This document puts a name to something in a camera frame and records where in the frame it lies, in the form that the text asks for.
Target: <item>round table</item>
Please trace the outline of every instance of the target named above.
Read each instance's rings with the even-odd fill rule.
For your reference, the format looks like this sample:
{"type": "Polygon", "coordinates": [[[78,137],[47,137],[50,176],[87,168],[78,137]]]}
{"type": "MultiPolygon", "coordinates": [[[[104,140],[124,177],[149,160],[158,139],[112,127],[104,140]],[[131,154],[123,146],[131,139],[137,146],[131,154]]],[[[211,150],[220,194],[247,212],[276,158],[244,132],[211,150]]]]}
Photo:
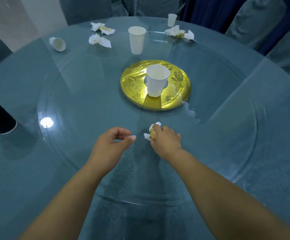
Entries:
{"type": "Polygon", "coordinates": [[[0,104],[19,122],[13,133],[0,135],[0,239],[24,231],[113,126],[131,130],[137,140],[98,187],[79,239],[213,239],[179,176],[143,137],[157,121],[182,134],[184,149],[290,224],[290,76],[194,24],[176,22],[197,44],[164,34],[166,19],[99,22],[116,30],[106,37],[112,48],[89,44],[94,32],[83,23],[37,39],[0,64],[0,104]],[[131,53],[131,26],[147,29],[141,55],[131,53]],[[52,36],[65,40],[64,52],[49,45],[52,36]],[[122,72],[149,59],[187,73],[187,102],[157,112],[127,99],[122,72]]]}

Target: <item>gold plate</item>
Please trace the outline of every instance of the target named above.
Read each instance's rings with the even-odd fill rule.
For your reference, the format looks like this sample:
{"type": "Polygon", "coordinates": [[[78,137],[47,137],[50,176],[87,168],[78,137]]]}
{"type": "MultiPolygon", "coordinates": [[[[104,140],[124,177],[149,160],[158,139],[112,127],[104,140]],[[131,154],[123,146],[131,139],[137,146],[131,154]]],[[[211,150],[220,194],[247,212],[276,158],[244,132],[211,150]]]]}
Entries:
{"type": "Polygon", "coordinates": [[[122,74],[121,87],[124,94],[136,105],[151,110],[170,110],[186,101],[190,95],[191,84],[187,74],[177,66],[163,60],[143,60],[130,65],[122,74]],[[147,95],[144,83],[146,69],[160,64],[167,67],[171,74],[168,85],[159,97],[147,95]]]}

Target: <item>left hand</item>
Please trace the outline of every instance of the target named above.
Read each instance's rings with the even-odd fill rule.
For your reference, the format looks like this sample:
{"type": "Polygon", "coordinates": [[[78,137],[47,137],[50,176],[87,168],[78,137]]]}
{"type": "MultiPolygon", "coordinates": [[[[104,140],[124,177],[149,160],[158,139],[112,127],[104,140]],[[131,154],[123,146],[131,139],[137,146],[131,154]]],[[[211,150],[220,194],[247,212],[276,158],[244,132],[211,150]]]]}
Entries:
{"type": "Polygon", "coordinates": [[[94,144],[87,165],[104,177],[119,162],[123,152],[136,140],[127,129],[114,127],[103,133],[94,144]]]}

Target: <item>fingernail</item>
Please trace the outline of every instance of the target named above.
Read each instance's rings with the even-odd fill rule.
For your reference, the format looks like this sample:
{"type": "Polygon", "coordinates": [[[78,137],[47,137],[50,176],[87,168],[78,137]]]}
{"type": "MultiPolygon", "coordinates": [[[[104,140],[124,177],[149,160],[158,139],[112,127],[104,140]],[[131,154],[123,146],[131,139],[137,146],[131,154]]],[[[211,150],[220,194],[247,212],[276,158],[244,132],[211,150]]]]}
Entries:
{"type": "Polygon", "coordinates": [[[136,136],[129,136],[133,141],[136,140],[136,136]]]}

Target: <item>hand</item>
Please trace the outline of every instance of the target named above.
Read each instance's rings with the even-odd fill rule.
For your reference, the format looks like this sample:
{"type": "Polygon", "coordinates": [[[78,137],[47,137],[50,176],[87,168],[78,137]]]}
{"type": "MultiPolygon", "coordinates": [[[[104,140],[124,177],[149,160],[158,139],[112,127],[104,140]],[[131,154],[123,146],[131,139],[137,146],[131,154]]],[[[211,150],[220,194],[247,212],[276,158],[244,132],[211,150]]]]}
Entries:
{"type": "Polygon", "coordinates": [[[172,155],[182,149],[180,144],[182,136],[181,134],[176,135],[173,129],[169,129],[167,126],[160,128],[155,124],[153,129],[156,133],[156,140],[152,139],[150,144],[161,158],[168,161],[172,155]]]}
{"type": "Polygon", "coordinates": [[[103,133],[94,144],[86,164],[104,177],[119,162],[123,152],[136,140],[127,129],[114,127],[103,133]]]}

